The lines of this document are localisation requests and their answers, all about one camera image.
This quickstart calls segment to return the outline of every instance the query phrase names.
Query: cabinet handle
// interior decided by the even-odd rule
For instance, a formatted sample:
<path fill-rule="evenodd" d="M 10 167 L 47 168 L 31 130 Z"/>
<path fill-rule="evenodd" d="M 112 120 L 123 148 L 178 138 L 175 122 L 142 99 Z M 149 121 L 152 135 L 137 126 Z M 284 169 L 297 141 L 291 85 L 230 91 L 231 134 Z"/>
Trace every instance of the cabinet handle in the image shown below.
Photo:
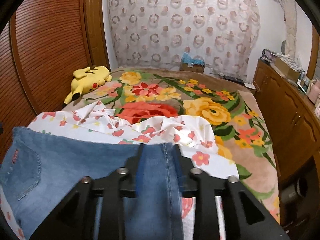
<path fill-rule="evenodd" d="M 298 120 L 300 119 L 300 117 L 301 117 L 301 116 L 299 115 L 299 118 L 298 118 Z M 296 124 L 297 124 L 298 120 L 297 120 L 297 121 L 295 122 L 295 124 L 294 124 L 294 125 L 296 125 Z"/>

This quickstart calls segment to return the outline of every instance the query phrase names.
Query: white wall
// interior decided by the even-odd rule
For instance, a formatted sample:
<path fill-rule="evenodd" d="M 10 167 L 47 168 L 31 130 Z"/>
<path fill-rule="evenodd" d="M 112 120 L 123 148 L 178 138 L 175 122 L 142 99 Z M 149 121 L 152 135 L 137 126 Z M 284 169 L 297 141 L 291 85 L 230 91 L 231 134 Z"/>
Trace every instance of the white wall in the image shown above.
<path fill-rule="evenodd" d="M 312 48 L 312 23 L 301 7 L 297 7 L 296 58 L 300 58 L 302 68 L 307 72 Z"/>
<path fill-rule="evenodd" d="M 256 0 L 256 2 L 260 13 L 261 29 L 249 57 L 247 69 L 248 83 L 252 82 L 262 50 L 270 49 L 281 53 L 281 43 L 286 37 L 284 11 L 278 0 Z"/>

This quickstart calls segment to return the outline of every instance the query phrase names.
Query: wooden cabinet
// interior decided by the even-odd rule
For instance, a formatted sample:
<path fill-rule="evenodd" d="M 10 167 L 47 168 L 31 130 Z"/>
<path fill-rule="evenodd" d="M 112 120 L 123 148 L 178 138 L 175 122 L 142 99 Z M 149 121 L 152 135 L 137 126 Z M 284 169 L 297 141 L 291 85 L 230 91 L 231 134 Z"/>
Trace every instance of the wooden cabinet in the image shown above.
<path fill-rule="evenodd" d="M 261 61 L 253 84 L 277 157 L 279 180 L 288 179 L 313 155 L 320 165 L 320 121 L 308 98 Z"/>

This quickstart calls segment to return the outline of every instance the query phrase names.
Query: wooden wardrobe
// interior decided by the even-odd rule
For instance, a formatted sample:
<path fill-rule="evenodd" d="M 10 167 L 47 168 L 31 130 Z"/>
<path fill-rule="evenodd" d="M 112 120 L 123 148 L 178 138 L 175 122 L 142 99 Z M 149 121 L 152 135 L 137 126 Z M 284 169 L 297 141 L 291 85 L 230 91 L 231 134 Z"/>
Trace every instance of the wooden wardrobe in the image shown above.
<path fill-rule="evenodd" d="M 109 68 L 102 0 L 25 0 L 0 35 L 0 162 L 12 128 L 61 110 L 72 73 Z"/>

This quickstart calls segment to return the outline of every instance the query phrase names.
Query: white floral sheet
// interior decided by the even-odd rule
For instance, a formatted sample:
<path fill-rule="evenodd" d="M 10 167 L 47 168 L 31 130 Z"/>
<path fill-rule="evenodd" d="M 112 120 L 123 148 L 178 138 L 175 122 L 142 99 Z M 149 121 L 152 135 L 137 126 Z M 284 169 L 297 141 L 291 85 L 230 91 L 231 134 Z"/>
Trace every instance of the white floral sheet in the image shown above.
<path fill-rule="evenodd" d="M 114 109 L 107 109 L 100 101 L 76 111 L 60 111 L 39 114 L 28 126 L 30 129 L 72 139 L 111 144 L 159 144 L 179 143 L 184 156 L 192 159 L 196 167 L 218 178 L 230 175 L 239 177 L 236 165 L 217 154 L 211 125 L 199 116 L 154 116 L 131 125 L 127 120 L 113 116 Z M 222 202 L 216 197 L 221 240 L 225 239 Z M 0 207 L 5 218 L 19 237 L 23 236 L 12 210 L 0 186 Z M 182 199 L 184 239 L 192 240 L 195 215 L 195 199 Z"/>

